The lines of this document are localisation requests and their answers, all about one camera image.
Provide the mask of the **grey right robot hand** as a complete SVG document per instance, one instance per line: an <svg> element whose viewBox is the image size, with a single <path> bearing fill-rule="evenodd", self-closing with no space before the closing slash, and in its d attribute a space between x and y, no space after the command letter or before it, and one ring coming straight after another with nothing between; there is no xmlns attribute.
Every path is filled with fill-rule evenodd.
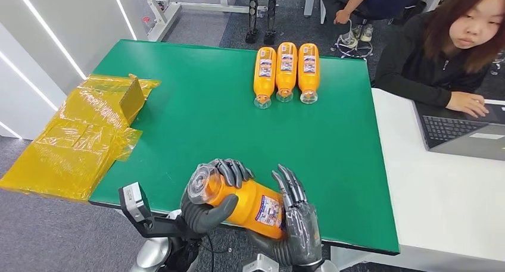
<svg viewBox="0 0 505 272"><path fill-rule="evenodd" d="M316 210L291 169L278 164L272 177L282 195L283 235L272 239L251 230L247 230L247 235L262 254L280 266L291 266L293 271L316 271L324 262Z"/></svg>

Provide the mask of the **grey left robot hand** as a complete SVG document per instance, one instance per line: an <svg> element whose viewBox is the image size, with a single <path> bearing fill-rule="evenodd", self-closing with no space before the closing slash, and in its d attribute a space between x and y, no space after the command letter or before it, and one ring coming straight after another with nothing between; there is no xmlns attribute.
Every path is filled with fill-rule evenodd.
<svg viewBox="0 0 505 272"><path fill-rule="evenodd" d="M209 163L199 164L195 171L197 173L200 171L219 173L224 177L226 185L238 189L244 182L254 178L254 174L249 168L244 166L242 162L231 158L216 158ZM239 198L235 194L230 194L216 207L209 204L194 204L185 189L180 201L181 216L193 232L205 234L225 221L233 213L238 201Z"/></svg>

